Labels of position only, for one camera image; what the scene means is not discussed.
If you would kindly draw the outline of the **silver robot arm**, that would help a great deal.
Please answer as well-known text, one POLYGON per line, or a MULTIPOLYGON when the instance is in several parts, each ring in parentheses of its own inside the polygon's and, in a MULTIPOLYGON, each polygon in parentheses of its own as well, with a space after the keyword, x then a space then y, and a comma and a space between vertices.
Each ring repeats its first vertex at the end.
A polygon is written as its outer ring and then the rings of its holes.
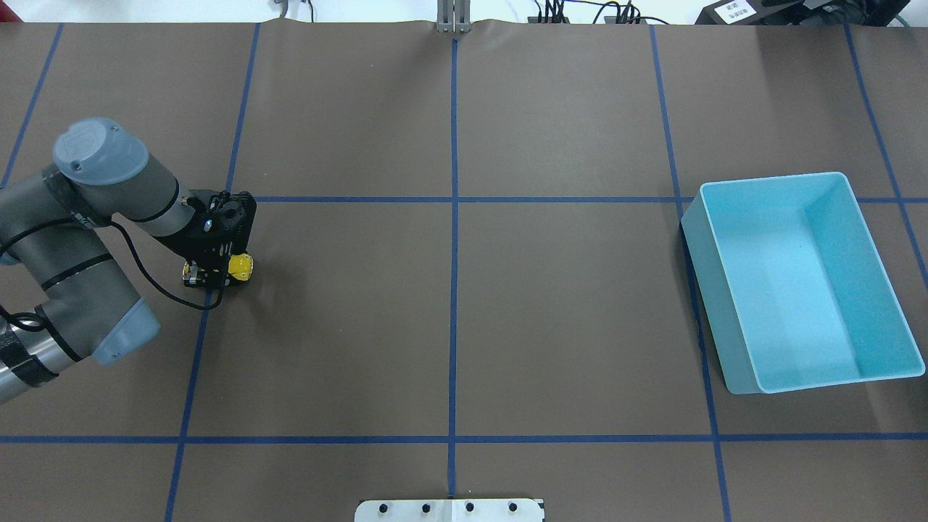
POLYGON ((223 290, 231 228, 212 212, 228 192, 189 191, 119 122, 90 117, 57 138, 53 161, 2 189, 2 263, 23 265, 46 301, 2 311, 2 402, 80 361, 116 363, 160 323, 99 229, 120 215, 185 259, 186 284, 223 290))

